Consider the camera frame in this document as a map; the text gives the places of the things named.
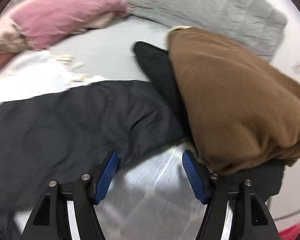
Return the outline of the beige pink duvet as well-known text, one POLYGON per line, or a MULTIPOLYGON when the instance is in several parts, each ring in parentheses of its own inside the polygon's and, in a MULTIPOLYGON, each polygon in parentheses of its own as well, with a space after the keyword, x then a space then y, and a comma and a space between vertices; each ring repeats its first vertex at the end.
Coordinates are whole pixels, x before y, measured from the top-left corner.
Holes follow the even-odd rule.
MULTIPOLYGON (((99 15, 92 21, 83 24, 80 28, 67 33, 66 37, 83 34, 91 29, 104 28, 114 18, 114 12, 107 12, 99 15)), ((27 41, 24 34, 19 32, 8 16, 4 16, 0 19, 0 71, 15 57, 15 55, 18 55, 22 51, 33 49, 34 46, 27 41)))

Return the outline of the folded black garment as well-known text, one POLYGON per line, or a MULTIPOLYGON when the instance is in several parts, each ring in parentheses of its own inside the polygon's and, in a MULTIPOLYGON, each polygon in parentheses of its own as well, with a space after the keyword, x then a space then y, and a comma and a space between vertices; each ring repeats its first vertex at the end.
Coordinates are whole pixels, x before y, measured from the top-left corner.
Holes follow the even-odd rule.
MULTIPOLYGON (((186 109, 174 78, 168 52, 146 42, 138 41, 133 46, 136 61, 159 94, 166 100, 181 124, 184 137, 194 143, 186 109)), ((258 195, 264 201, 279 193, 282 185, 284 164, 272 160, 251 170, 243 170, 226 176, 228 184, 241 183, 246 179, 253 182, 258 195)))

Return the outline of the folded brown garment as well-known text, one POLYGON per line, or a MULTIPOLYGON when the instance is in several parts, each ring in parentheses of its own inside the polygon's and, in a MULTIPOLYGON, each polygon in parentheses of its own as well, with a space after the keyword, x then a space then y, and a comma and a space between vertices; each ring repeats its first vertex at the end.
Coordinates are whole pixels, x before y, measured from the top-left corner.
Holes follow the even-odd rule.
POLYGON ((230 175, 300 159, 300 84, 229 38, 195 27, 166 36, 198 152, 230 175))

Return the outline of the black quilted puffer jacket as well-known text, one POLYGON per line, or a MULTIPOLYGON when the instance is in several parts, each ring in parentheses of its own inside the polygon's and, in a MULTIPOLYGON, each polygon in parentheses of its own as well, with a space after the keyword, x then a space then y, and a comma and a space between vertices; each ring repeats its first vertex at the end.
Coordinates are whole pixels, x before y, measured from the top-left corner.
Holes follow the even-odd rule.
POLYGON ((0 239, 51 180, 77 179, 115 151, 126 166, 183 137, 149 82, 102 81, 0 105, 0 239))

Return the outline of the red object on floor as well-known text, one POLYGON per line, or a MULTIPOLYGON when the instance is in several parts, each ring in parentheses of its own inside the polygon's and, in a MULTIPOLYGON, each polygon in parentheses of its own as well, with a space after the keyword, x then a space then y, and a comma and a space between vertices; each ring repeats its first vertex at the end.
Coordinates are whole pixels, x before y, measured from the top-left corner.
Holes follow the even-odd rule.
POLYGON ((282 240, 296 240, 300 233, 300 223, 294 224, 293 226, 286 228, 279 232, 279 237, 282 240))

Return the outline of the grey checked bed blanket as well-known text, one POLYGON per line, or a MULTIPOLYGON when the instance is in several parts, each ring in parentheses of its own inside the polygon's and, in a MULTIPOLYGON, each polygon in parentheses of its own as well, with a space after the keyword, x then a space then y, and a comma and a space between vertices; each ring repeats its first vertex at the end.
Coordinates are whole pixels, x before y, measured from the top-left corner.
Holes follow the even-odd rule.
MULTIPOLYGON (((25 52, 0 72, 0 103, 103 80, 78 73, 82 67, 71 55, 25 52)), ((181 164, 189 148, 186 143, 167 148, 116 174, 96 207, 107 239, 195 239, 205 206, 194 197, 181 164)))

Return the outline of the pink velvet pillow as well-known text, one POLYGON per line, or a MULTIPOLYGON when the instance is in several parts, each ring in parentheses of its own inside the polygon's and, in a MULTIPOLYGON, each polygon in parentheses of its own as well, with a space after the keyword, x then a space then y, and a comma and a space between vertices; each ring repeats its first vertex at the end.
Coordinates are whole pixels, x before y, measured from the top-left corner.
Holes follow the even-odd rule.
POLYGON ((128 10, 126 0, 30 0, 11 19, 34 50, 44 50, 106 13, 128 10))

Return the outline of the grey quilted headboard cushion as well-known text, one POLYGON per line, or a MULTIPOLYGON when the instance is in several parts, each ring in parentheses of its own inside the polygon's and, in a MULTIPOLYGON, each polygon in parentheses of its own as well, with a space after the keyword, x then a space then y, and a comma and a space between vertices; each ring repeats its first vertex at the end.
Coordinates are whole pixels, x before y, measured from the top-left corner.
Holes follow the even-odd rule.
POLYGON ((186 25, 222 34, 271 61, 287 19, 267 0, 127 0, 130 13, 167 27, 186 25))

